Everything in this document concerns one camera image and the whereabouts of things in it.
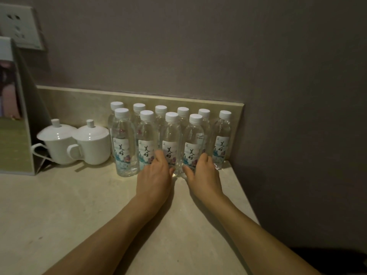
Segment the wall socket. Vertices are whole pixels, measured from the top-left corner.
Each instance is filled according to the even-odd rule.
[[[0,4],[0,29],[2,35],[14,39],[19,48],[44,50],[30,6]]]

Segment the cup handle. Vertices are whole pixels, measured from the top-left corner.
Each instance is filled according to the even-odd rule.
[[[80,146],[78,144],[73,144],[67,147],[67,155],[74,160],[83,159],[83,156],[80,152]]]
[[[40,155],[39,153],[36,153],[35,149],[36,149],[36,148],[38,148],[38,147],[43,147],[43,148],[45,148],[45,149],[47,149],[47,150],[48,150],[48,148],[47,148],[45,145],[41,144],[41,143],[35,144],[35,145],[33,145],[33,146],[31,147],[31,149],[32,149],[32,153],[33,153],[34,155],[39,156],[39,157],[42,157],[42,158],[47,159],[47,160],[50,160],[51,162],[54,162],[51,158],[48,158],[48,157],[46,157],[46,156]]]

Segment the white porcelain mug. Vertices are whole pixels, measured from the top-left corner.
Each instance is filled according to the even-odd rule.
[[[111,140],[108,129],[95,126],[93,120],[73,132],[77,144],[67,147],[67,155],[73,160],[84,160],[91,165],[107,161],[111,154]]]
[[[76,131],[76,128],[70,125],[60,124],[59,119],[53,119],[51,123],[51,126],[46,127],[37,134],[37,138],[43,141],[45,145],[41,143],[34,144],[31,147],[32,153],[60,165],[75,162],[75,159],[67,155],[67,147],[76,143],[76,140],[71,136],[72,132]],[[37,153],[35,150],[38,147],[46,148],[51,158]]]

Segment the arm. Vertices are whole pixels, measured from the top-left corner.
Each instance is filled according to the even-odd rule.
[[[138,174],[135,197],[44,275],[112,274],[131,241],[166,201],[173,172],[163,152],[156,151],[152,164]]]
[[[183,170],[190,189],[221,222],[254,275],[319,274],[235,207],[222,192],[219,173],[211,157],[200,156],[195,175],[187,166]]]

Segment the hand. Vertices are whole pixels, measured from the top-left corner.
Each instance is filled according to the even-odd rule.
[[[207,208],[213,200],[225,197],[219,172],[215,169],[212,158],[208,157],[206,153],[200,156],[196,164],[195,174],[186,165],[182,167],[182,170],[186,174],[189,188]]]
[[[156,150],[154,154],[152,164],[146,165],[138,174],[136,196],[142,197],[155,215],[170,194],[175,168],[169,169],[162,150]]]

